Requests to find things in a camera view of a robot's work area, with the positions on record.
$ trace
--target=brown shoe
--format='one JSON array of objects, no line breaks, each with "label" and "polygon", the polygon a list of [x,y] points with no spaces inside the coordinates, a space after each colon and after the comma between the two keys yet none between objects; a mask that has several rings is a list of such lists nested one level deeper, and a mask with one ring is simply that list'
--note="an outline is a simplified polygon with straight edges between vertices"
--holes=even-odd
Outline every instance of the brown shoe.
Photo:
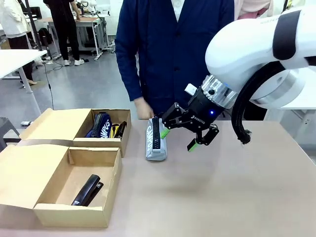
[{"label": "brown shoe", "polygon": [[32,80],[29,80],[29,79],[28,79],[28,82],[29,82],[29,85],[36,85],[37,84],[36,81],[32,81]]}]

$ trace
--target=jacket sleeve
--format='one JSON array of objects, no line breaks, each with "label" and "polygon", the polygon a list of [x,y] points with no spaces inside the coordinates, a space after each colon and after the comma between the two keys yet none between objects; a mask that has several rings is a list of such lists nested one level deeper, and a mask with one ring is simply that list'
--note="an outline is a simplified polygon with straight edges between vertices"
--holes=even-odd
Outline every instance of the jacket sleeve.
[{"label": "jacket sleeve", "polygon": [[139,42],[136,1],[123,1],[115,40],[118,69],[130,101],[142,96],[135,58]]},{"label": "jacket sleeve", "polygon": [[219,30],[229,23],[234,21],[235,17],[235,3],[234,0],[222,0],[220,12]]},{"label": "jacket sleeve", "polygon": [[4,8],[10,17],[16,21],[22,22],[22,16],[18,13],[13,1],[4,0]]}]

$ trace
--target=gray chair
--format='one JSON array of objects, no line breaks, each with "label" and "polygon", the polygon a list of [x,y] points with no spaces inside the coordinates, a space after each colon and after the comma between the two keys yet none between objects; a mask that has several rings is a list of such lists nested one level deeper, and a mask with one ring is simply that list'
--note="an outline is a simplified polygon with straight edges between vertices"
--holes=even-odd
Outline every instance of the gray chair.
[{"label": "gray chair", "polygon": [[15,127],[12,125],[12,123],[10,122],[9,119],[7,118],[0,118],[0,152],[6,148],[7,146],[7,142],[19,142],[20,139],[4,139],[5,134],[10,131],[13,130],[18,136],[20,135],[20,133],[18,132],[18,130],[15,129]]}]

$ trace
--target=person in blue jacket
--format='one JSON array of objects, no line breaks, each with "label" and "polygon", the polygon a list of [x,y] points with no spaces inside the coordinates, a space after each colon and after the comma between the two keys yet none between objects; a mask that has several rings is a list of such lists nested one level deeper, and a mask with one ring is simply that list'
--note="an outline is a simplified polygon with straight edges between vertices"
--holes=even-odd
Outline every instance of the person in blue jacket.
[{"label": "person in blue jacket", "polygon": [[184,89],[202,84],[209,74],[207,46],[233,20],[234,0],[124,0],[116,55],[139,119],[165,112],[174,102],[187,107],[191,96]]}]

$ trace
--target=open cardboard box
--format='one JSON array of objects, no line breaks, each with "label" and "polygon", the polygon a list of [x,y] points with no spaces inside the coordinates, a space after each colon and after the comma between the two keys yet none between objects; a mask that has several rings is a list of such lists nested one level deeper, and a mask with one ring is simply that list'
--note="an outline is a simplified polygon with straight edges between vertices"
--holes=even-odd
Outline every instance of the open cardboard box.
[{"label": "open cardboard box", "polygon": [[[94,124],[95,115],[107,112],[112,123],[127,122],[122,139],[85,138]],[[119,109],[47,109],[20,134],[31,144],[56,144],[69,147],[118,147],[124,157],[131,129],[130,110]]]},{"label": "open cardboard box", "polygon": [[[0,153],[0,204],[33,209],[44,226],[106,228],[121,167],[119,148],[8,146]],[[71,206],[91,174],[104,186],[88,207]]]}]

